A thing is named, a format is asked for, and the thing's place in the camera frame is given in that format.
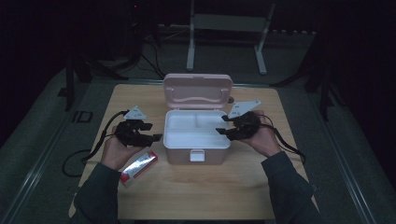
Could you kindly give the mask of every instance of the hand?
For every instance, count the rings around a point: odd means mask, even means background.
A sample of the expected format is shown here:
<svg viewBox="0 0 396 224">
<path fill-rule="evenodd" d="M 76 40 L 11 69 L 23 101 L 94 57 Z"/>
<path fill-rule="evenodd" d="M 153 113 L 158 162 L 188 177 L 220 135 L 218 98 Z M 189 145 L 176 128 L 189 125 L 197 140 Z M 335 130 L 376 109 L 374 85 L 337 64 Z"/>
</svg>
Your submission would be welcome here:
<svg viewBox="0 0 396 224">
<path fill-rule="evenodd" d="M 105 141 L 105 149 L 101 163 L 113 170 L 118 171 L 126 162 L 137 152 L 141 151 L 144 147 L 125 147 L 121 141 L 115 136 L 111 136 Z"/>
<path fill-rule="evenodd" d="M 262 124 L 269 124 L 264 117 L 264 111 L 255 110 L 253 111 L 257 116 L 260 116 L 260 121 Z M 265 157 L 274 156 L 276 153 L 280 152 L 280 146 L 276 141 L 276 136 L 274 132 L 267 127 L 260 127 L 260 129 L 249 139 L 239 140 L 246 143 L 254 148 L 258 153 L 264 155 Z"/>
</svg>

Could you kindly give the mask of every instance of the wooden table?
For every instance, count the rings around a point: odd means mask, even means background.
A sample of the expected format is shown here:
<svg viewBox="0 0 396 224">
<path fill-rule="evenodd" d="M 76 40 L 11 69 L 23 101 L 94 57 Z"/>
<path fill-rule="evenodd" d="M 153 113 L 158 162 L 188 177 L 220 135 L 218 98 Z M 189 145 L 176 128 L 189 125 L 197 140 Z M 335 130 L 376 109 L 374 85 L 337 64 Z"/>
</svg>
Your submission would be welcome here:
<svg viewBox="0 0 396 224">
<path fill-rule="evenodd" d="M 233 88 L 235 101 L 259 99 L 263 109 L 279 129 L 284 139 L 293 147 L 295 143 L 290 126 L 280 102 L 272 89 Z M 169 108 L 164 100 L 162 85 L 118 85 L 111 96 L 102 125 L 120 112 L 138 105 L 153 123 L 147 134 L 163 133 L 164 117 Z M 230 112 L 232 105 L 224 108 Z M 117 125 L 123 118 L 113 121 Z M 147 150 L 159 157 L 145 173 L 125 188 L 119 184 L 119 219 L 274 219 L 269 197 L 267 177 L 260 164 L 265 160 L 248 145 L 232 141 L 222 165 L 171 165 L 167 162 L 163 142 L 154 143 L 138 154 L 136 160 Z M 300 157 L 287 152 L 298 173 L 306 178 Z M 79 185 L 92 172 L 102 156 L 102 149 L 88 161 Z M 75 212 L 73 204 L 69 215 Z"/>
</svg>

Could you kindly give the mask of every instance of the metal stand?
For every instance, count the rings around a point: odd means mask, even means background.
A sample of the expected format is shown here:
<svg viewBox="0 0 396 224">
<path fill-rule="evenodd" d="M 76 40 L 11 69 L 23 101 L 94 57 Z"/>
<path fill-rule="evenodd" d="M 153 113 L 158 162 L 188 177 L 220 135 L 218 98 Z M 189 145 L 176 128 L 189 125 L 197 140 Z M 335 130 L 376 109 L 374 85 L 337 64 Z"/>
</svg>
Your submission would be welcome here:
<svg viewBox="0 0 396 224">
<path fill-rule="evenodd" d="M 254 47 L 257 64 L 261 75 L 267 74 L 264 58 L 262 57 L 262 47 L 264 46 L 265 37 L 268 34 L 268 28 L 274 14 L 276 4 L 270 6 L 266 18 L 262 17 L 241 17 L 241 16 L 224 16 L 224 15 L 207 15 L 195 14 L 194 0 L 191 0 L 190 15 L 190 45 L 187 55 L 187 70 L 192 71 L 194 68 L 195 54 L 195 29 L 211 29 L 226 31 L 245 31 L 245 32 L 262 32 L 262 38 L 258 45 Z"/>
</svg>

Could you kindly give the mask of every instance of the gray sleeve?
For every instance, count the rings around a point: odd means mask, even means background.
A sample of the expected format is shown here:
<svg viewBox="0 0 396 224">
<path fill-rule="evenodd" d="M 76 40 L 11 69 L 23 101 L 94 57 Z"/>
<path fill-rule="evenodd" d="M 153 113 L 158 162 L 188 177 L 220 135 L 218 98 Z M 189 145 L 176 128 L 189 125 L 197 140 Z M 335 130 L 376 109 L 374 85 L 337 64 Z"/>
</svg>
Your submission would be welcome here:
<svg viewBox="0 0 396 224">
<path fill-rule="evenodd" d="M 262 168 L 268 177 L 277 224 L 325 223 L 311 200 L 313 187 L 297 173 L 285 152 L 263 161 Z"/>
<path fill-rule="evenodd" d="M 98 163 L 75 197 L 69 223 L 118 223 L 120 172 Z"/>
</svg>

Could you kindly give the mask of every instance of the white lunch box container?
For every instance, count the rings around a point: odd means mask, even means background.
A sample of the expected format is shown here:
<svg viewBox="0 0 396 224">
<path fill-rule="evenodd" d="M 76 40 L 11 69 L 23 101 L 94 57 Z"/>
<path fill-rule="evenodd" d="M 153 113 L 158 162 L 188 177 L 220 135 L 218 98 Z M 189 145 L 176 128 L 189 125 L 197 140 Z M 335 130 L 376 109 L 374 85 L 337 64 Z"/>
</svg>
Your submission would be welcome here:
<svg viewBox="0 0 396 224">
<path fill-rule="evenodd" d="M 227 75 L 168 74 L 163 144 L 171 164 L 221 164 L 231 141 L 216 128 L 229 129 L 221 117 L 233 81 Z"/>
</svg>

